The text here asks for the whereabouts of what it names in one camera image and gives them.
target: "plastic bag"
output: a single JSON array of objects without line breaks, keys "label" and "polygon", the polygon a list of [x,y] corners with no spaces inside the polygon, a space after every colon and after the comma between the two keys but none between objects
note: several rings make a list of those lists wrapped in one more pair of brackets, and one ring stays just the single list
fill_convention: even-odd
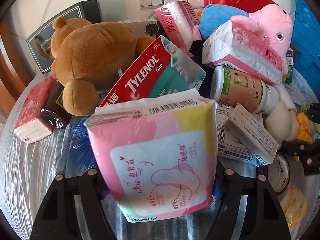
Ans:
[{"label": "plastic bag", "polygon": [[308,210],[308,203],[302,192],[290,184],[280,202],[290,232],[300,223]]}]

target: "plush toy eye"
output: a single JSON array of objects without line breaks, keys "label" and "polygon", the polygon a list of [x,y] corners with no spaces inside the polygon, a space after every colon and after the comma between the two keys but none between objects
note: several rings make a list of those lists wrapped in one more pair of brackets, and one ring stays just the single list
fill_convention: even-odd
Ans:
[{"label": "plush toy eye", "polygon": [[278,34],[276,35],[276,37],[277,37],[277,40],[278,40],[278,41],[283,41],[283,34],[282,34],[282,33],[278,33]]}]

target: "dark brown glass bottle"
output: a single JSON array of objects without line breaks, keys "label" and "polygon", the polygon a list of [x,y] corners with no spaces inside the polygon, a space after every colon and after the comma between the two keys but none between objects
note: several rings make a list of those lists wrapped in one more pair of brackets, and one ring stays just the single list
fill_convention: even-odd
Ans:
[{"label": "dark brown glass bottle", "polygon": [[43,120],[49,125],[60,129],[66,128],[70,121],[70,114],[64,110],[62,104],[63,89],[64,86],[58,82],[41,109]]}]

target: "red tissue pack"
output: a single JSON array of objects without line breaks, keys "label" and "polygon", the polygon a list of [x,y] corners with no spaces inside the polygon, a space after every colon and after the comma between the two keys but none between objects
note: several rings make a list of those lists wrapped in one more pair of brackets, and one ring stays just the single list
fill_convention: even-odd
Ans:
[{"label": "red tissue pack", "polygon": [[27,144],[52,134],[52,126],[42,120],[40,110],[56,84],[53,77],[36,84],[23,103],[14,133]]}]

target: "bottle label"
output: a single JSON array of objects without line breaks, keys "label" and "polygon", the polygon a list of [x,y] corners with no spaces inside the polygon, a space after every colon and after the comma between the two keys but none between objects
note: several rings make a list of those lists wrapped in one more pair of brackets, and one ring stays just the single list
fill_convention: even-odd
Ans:
[{"label": "bottle label", "polygon": [[61,91],[60,95],[58,96],[58,98],[57,98],[57,100],[56,100],[56,104],[57,104],[58,106],[61,106],[61,107],[64,109],[64,107],[63,107],[63,101],[62,101],[62,93],[63,93],[63,90]]},{"label": "bottle label", "polygon": [[260,79],[237,70],[223,68],[224,80],[219,103],[235,107],[240,103],[249,112],[258,109],[263,95]]}]

